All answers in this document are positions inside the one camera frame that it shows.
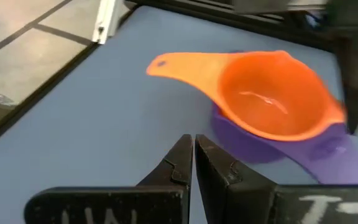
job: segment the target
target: purple handle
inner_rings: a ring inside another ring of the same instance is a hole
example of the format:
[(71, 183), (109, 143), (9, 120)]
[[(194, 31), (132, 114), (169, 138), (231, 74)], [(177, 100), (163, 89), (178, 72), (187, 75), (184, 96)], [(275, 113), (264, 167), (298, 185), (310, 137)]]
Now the purple handle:
[(358, 152), (344, 124), (333, 124), (322, 134), (304, 141), (274, 141), (238, 127), (221, 116), (214, 105), (212, 125), (225, 150), (238, 159), (267, 162), (285, 155), (321, 184), (358, 184)]

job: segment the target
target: floor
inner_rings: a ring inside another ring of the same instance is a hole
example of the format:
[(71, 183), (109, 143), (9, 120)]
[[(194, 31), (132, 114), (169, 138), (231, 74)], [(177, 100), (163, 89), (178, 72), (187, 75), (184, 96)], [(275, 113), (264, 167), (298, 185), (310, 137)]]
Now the floor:
[(81, 52), (98, 7), (99, 0), (0, 0), (0, 94), (20, 103)]

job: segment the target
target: white bracket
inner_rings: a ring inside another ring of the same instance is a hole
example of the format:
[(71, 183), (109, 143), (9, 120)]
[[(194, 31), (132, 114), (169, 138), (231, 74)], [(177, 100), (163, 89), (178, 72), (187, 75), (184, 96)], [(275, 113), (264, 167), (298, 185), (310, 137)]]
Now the white bracket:
[(93, 42), (105, 44), (107, 38), (116, 33), (122, 7), (124, 7), (123, 0), (100, 0), (93, 30)]

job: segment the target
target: measuring cup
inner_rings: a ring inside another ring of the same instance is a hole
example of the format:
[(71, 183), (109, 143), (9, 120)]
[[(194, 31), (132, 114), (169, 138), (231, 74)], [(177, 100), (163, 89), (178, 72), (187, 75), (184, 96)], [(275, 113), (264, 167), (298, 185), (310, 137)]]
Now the measuring cup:
[(169, 53), (147, 74), (209, 96), (217, 105), (215, 133), (237, 158), (256, 151), (266, 161), (285, 155), (323, 184), (358, 184), (358, 153), (342, 108), (314, 71), (286, 52)]

